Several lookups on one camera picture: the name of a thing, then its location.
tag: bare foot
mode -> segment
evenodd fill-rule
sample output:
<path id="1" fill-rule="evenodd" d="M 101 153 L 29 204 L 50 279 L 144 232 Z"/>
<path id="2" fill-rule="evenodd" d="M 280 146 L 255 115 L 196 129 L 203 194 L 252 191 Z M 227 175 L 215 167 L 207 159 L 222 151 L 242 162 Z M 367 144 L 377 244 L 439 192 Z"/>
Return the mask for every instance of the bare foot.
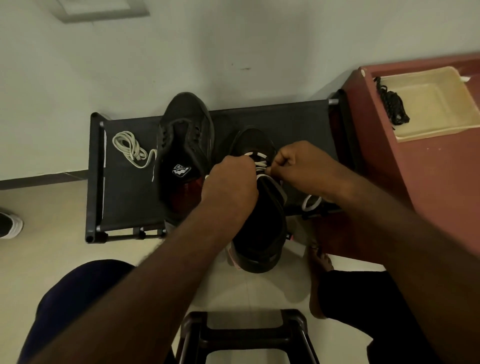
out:
<path id="1" fill-rule="evenodd" d="M 325 315 L 318 303 L 318 286 L 322 275 L 333 269 L 332 261 L 326 254 L 318 254 L 318 249 L 308 248 L 308 267 L 310 269 L 310 279 L 312 286 L 310 288 L 310 312 L 313 317 L 325 318 Z"/>

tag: white wall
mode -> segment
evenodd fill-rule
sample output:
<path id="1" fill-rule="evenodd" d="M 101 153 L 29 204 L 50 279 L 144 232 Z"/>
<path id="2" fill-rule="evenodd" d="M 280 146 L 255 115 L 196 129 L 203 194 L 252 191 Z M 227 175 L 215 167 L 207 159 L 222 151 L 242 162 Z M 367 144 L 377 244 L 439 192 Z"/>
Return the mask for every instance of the white wall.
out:
<path id="1" fill-rule="evenodd" d="M 478 0 L 148 0 L 69 25 L 41 2 L 0 0 L 0 180 L 86 169 L 93 111 L 325 98 L 362 64 L 480 50 Z"/>

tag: person's left hand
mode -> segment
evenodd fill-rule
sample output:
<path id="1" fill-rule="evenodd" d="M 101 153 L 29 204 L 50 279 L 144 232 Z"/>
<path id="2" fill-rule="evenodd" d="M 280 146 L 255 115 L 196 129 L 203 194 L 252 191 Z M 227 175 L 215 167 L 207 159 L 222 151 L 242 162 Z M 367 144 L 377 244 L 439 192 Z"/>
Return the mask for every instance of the person's left hand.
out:
<path id="1" fill-rule="evenodd" d="M 200 205 L 215 211 L 219 222 L 231 225 L 236 234 L 252 213 L 257 199 L 253 160 L 247 156 L 226 156 L 205 179 Z"/>

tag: forearm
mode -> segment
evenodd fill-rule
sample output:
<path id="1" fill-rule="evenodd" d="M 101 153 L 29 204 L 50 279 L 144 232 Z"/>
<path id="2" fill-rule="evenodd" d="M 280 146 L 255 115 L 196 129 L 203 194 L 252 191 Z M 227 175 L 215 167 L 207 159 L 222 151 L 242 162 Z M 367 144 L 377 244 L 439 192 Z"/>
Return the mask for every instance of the forearm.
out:
<path id="1" fill-rule="evenodd" d="M 232 238 L 218 218 L 214 206 L 198 206 L 33 363 L 161 363 L 202 277 Z"/>
<path id="2" fill-rule="evenodd" d="M 478 359 L 480 264 L 454 239 L 360 176 L 337 203 L 368 233 L 425 335 L 445 361 Z"/>

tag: shoe logo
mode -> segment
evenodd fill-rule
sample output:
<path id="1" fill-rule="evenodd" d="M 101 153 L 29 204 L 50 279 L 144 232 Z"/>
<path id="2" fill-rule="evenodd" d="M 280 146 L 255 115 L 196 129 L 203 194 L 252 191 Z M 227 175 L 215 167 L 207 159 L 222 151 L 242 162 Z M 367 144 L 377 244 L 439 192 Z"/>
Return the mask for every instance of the shoe logo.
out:
<path id="1" fill-rule="evenodd" d="M 172 173 L 177 177 L 183 177 L 191 169 L 191 167 L 184 167 L 181 164 L 177 164 L 175 167 L 173 167 Z"/>

